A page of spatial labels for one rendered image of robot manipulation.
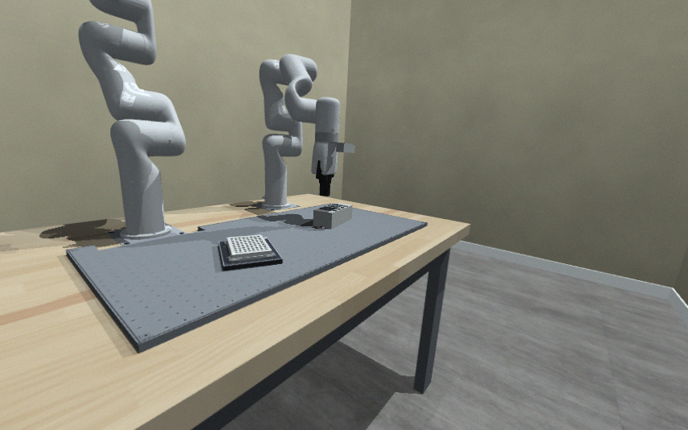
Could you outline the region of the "grey operator panel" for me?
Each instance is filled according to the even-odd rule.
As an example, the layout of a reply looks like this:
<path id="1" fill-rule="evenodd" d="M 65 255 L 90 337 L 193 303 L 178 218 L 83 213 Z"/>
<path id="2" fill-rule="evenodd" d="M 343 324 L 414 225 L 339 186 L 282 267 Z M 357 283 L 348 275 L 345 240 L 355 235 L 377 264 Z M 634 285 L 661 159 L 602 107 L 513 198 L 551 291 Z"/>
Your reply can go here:
<path id="1" fill-rule="evenodd" d="M 332 229 L 352 219 L 353 205 L 334 203 L 313 210 L 313 226 Z"/>

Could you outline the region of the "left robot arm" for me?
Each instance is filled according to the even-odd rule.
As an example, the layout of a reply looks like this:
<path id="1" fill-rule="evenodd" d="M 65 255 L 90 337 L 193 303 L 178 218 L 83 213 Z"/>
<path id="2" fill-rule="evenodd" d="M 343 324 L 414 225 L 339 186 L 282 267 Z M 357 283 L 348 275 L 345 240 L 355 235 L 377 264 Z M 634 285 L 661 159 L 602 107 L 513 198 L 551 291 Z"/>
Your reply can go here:
<path id="1" fill-rule="evenodd" d="M 265 60 L 260 65 L 259 81 L 263 90 L 266 127 L 291 134 L 267 134 L 263 138 L 263 207 L 280 209 L 290 206 L 287 202 L 287 166 L 282 157 L 301 154 L 302 122 L 316 122 L 315 142 L 336 143 L 336 152 L 354 153 L 355 145 L 338 142 L 339 100 L 331 97 L 302 98 L 309 93 L 316 77 L 315 62 L 293 54 L 282 56 L 280 61 Z M 285 96 L 277 84 L 288 85 Z"/>

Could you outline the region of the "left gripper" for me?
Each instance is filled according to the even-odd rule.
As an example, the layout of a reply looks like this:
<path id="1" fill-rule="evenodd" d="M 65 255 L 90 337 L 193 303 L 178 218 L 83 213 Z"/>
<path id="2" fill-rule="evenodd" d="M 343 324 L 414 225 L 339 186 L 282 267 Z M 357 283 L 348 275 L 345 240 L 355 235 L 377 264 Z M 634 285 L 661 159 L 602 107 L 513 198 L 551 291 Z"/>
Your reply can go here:
<path id="1" fill-rule="evenodd" d="M 331 179 L 338 170 L 336 143 L 315 142 L 312 157 L 312 173 L 319 179 L 320 196 L 330 195 Z"/>

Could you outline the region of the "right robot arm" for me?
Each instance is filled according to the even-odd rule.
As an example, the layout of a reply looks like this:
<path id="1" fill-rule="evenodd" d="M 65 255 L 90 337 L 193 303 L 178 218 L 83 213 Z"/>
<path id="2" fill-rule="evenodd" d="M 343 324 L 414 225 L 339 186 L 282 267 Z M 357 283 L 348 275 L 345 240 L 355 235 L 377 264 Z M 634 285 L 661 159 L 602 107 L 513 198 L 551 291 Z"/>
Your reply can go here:
<path id="1" fill-rule="evenodd" d="M 117 120 L 110 137 L 118 161 L 126 229 L 125 239 L 170 234 L 165 225 L 160 170 L 148 157 L 178 156 L 185 136 L 170 99 L 141 90 L 117 60 L 155 62 L 155 25 L 151 0 L 89 0 L 100 11 L 134 22 L 138 32 L 108 23 L 82 23 L 83 56 L 99 80 L 110 114 Z M 154 122 L 151 122 L 154 121 Z"/>

